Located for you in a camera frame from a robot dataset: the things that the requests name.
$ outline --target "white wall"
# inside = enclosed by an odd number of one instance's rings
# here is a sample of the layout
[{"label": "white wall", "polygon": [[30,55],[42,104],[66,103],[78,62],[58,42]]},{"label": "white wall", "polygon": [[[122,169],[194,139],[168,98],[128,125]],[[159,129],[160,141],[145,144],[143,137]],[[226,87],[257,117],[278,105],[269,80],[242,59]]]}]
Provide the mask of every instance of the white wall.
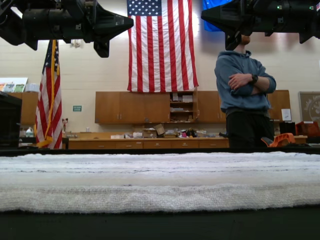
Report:
[{"label": "white wall", "polygon": [[[107,10],[126,15],[126,0],[100,0]],[[224,50],[224,33],[204,31],[200,19],[201,0],[193,0],[193,35],[199,90],[216,90],[215,63]],[[254,33],[248,50],[277,81],[277,89],[289,90],[293,120],[299,122],[299,91],[320,91],[320,40],[299,44],[298,34],[275,33],[264,37]],[[26,45],[11,46],[0,38],[0,77],[28,77],[29,83],[40,83],[48,41],[40,41],[38,51]],[[124,32],[110,42],[110,57],[99,58],[93,44],[70,48],[60,41],[60,69],[63,117],[69,118],[68,129],[83,132],[129,131],[129,125],[95,124],[95,92],[126,91],[128,84],[129,41]],[[82,105],[82,112],[72,112]],[[204,125],[217,132],[223,125]]]}]

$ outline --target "hanging flag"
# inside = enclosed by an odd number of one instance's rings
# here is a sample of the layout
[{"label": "hanging flag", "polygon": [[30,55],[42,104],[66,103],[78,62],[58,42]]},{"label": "hanging flag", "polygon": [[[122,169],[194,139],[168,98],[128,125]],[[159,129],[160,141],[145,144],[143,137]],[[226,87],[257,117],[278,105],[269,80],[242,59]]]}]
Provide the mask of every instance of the hanging flag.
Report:
[{"label": "hanging flag", "polygon": [[[203,10],[211,9],[229,3],[231,1],[232,0],[202,0]],[[212,25],[211,23],[208,23],[207,21],[204,21],[204,30],[207,30],[209,32],[221,32],[219,28]]]},{"label": "hanging flag", "polygon": [[131,92],[177,92],[198,86],[192,0],[127,0]]},{"label": "hanging flag", "polygon": [[35,135],[39,148],[62,148],[62,101],[59,43],[50,40],[45,56],[35,112]]}]

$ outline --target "man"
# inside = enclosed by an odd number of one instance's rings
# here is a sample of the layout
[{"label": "man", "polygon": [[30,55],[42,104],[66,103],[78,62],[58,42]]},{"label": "man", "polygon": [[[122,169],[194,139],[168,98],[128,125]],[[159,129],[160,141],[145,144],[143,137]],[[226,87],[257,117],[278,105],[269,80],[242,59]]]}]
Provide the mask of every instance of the man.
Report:
[{"label": "man", "polygon": [[267,94],[276,89],[276,80],[261,62],[250,58],[245,46],[250,37],[242,35],[234,51],[219,54],[215,66],[216,85],[226,113],[226,131],[231,148],[266,146],[262,137],[274,139]]}]

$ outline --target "hand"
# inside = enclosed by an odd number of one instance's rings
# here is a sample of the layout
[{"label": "hand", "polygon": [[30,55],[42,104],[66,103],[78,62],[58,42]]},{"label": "hand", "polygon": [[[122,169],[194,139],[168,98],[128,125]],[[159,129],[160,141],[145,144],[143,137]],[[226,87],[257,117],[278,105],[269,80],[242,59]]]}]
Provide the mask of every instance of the hand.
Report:
[{"label": "hand", "polygon": [[237,90],[238,88],[241,88],[252,81],[252,75],[249,73],[247,74],[237,73],[237,74],[231,75],[229,78],[230,78],[230,81],[228,85],[232,90]]}]

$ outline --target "white blanket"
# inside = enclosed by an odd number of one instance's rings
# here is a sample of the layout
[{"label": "white blanket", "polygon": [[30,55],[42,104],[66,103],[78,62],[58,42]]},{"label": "white blanket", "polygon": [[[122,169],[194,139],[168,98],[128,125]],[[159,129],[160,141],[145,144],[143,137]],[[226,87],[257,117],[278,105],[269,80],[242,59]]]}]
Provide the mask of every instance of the white blanket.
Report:
[{"label": "white blanket", "polygon": [[185,212],[320,204],[320,155],[0,157],[0,211]]}]

